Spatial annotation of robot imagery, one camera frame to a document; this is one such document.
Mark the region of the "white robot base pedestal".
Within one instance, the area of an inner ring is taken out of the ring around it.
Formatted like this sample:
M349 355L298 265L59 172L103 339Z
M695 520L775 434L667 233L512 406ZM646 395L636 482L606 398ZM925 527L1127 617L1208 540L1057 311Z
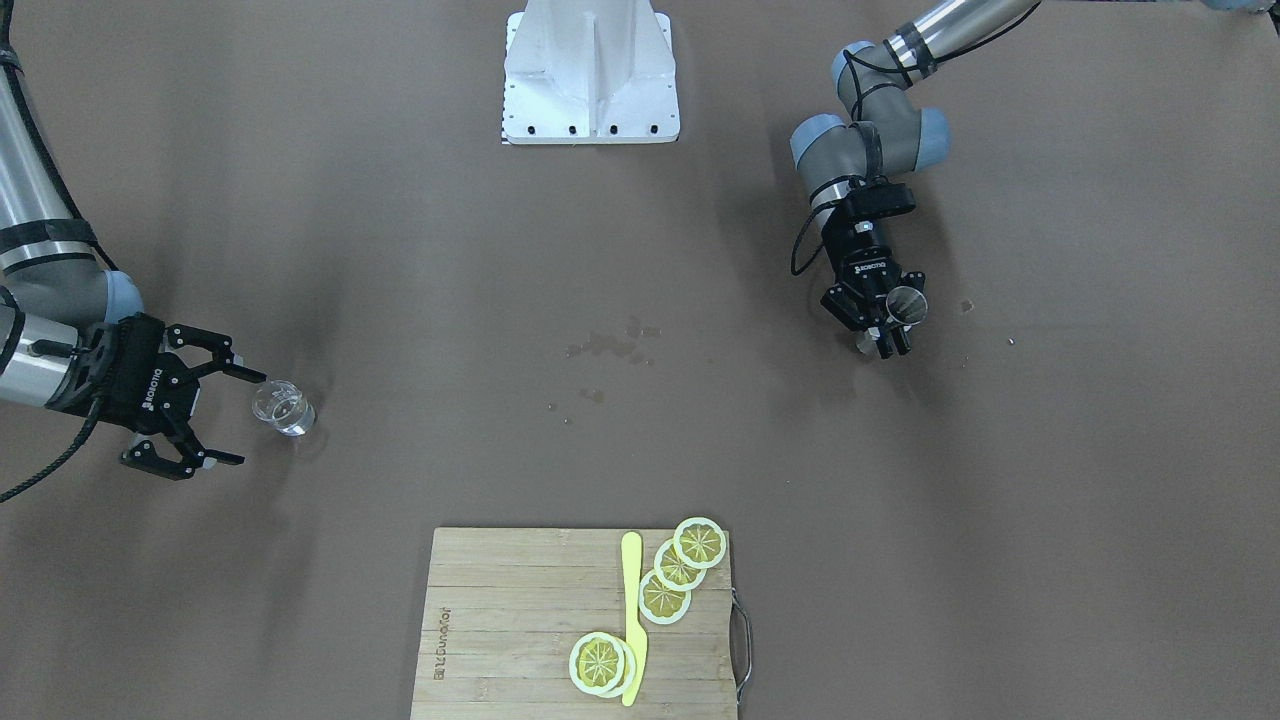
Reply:
M652 3L530 1L504 40L504 143L678 140L672 23Z

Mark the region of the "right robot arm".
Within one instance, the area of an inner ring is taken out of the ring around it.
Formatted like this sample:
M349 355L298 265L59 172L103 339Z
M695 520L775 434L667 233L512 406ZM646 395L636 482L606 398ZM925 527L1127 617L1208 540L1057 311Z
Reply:
M3 44L3 398L77 416L79 429L23 492L70 460L102 424L131 433L122 462L184 480L243 457L206 446L191 425L200 382L223 373L250 383L229 336L148 315L61 179Z

